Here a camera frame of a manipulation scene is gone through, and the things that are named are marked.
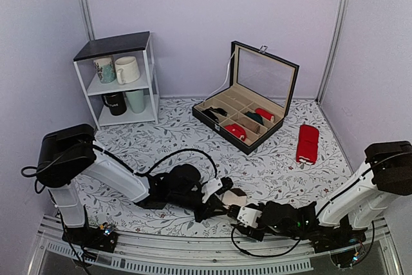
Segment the cream and brown striped sock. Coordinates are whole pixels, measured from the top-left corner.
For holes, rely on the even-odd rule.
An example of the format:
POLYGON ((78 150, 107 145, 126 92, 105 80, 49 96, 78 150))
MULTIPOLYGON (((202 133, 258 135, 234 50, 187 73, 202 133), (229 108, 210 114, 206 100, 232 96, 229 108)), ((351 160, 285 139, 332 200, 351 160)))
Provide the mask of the cream and brown striped sock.
POLYGON ((240 188, 232 188, 226 191, 221 199, 224 205, 237 205, 240 207, 247 205, 247 194, 240 188))

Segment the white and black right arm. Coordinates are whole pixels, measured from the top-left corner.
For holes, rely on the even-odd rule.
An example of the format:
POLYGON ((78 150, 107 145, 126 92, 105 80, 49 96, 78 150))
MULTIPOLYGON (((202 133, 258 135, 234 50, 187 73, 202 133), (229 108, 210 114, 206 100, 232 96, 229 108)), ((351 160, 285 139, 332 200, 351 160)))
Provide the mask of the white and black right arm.
POLYGON ((369 145, 366 159, 340 188, 304 207, 269 201, 231 205, 228 217, 239 231, 261 241, 271 233, 296 240, 335 242, 345 247, 400 196, 411 194, 411 143, 369 145))

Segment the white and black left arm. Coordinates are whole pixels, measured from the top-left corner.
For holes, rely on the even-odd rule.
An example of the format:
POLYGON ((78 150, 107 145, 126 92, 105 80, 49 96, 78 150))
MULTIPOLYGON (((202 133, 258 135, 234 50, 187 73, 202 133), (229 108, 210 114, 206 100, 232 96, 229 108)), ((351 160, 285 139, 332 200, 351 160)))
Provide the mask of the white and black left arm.
POLYGON ((81 245, 91 245, 96 233, 86 224, 86 211, 72 184, 80 174, 108 185, 143 209, 162 209, 167 204, 190 209, 196 222, 226 214, 219 196, 233 185, 228 177, 214 176, 204 182, 191 164, 163 173, 138 173, 96 141, 88 124, 49 133, 42 140, 35 178, 50 190, 64 223, 81 245))

